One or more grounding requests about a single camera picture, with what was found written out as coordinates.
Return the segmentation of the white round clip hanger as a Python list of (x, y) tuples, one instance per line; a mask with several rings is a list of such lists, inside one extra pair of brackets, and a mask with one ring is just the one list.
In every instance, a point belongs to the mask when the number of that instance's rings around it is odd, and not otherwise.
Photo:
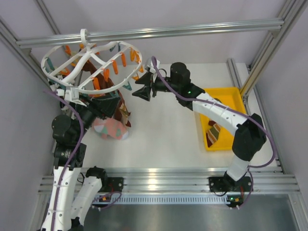
[(82, 95), (97, 97), (115, 93), (121, 87), (130, 90), (130, 81), (144, 73), (142, 55), (135, 46), (124, 41), (96, 45), (86, 38), (86, 29), (80, 35), (79, 51), (65, 46), (68, 60), (64, 63), (55, 66), (51, 60), (59, 46), (51, 48), (41, 60), (41, 69), (56, 95), (77, 101)]

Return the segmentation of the pink patterned sock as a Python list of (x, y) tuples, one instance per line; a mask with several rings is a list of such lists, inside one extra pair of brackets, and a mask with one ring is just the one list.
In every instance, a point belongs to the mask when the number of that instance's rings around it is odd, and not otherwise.
[(103, 139), (111, 137), (116, 140), (125, 140), (128, 138), (126, 126), (113, 118), (97, 118), (94, 120), (92, 127)]

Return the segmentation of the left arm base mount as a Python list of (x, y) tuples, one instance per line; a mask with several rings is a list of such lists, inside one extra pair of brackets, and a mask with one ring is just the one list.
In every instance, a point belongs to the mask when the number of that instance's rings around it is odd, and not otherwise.
[(104, 189), (105, 192), (122, 192), (124, 187), (123, 177), (109, 177), (108, 183)]

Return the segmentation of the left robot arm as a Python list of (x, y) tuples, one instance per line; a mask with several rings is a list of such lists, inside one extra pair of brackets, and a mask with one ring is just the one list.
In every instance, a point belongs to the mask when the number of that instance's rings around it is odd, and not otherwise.
[(68, 103), (52, 94), (67, 106), (75, 118), (58, 115), (52, 121), (52, 137), (56, 141), (53, 164), (53, 185), (42, 231), (82, 231), (88, 210), (103, 198), (106, 208), (119, 201), (121, 191), (113, 191), (107, 172), (103, 168), (90, 167), (82, 181), (81, 189), (75, 186), (81, 173), (87, 146), (82, 143), (94, 120), (111, 117), (120, 102), (120, 97), (83, 97), (84, 106)]

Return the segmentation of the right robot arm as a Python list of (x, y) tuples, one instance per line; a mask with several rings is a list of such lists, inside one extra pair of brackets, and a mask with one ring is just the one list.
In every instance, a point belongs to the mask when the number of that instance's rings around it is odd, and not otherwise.
[(191, 82), (190, 71), (184, 63), (173, 63), (170, 75), (161, 76), (158, 63), (151, 63), (146, 72), (135, 83), (143, 87), (133, 96), (149, 101), (158, 92), (172, 92), (180, 105), (203, 114), (214, 122), (206, 136), (213, 143), (220, 128), (225, 128), (233, 136), (234, 158), (220, 181), (214, 183), (211, 191), (239, 191), (246, 184), (246, 173), (254, 155), (266, 142), (262, 119), (257, 114), (248, 116), (237, 112)]

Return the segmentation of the tan brown sock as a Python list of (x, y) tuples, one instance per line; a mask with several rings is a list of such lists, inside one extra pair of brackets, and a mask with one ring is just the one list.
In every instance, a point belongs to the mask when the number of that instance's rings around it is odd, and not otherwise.
[(125, 106), (124, 103), (121, 103), (120, 107), (119, 107), (119, 111), (121, 113), (121, 122), (123, 125), (125, 125), (126, 127), (130, 128), (131, 127), (131, 123), (129, 121), (129, 116), (130, 116), (130, 112), (127, 110), (127, 107)]

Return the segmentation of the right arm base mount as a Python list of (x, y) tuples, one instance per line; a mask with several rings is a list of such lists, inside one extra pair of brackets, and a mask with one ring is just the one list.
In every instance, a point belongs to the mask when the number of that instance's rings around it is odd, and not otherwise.
[(252, 181), (248, 176), (242, 177), (238, 181), (234, 181), (227, 176), (223, 177), (209, 177), (210, 192), (222, 195), (224, 193), (248, 193), (252, 189)]

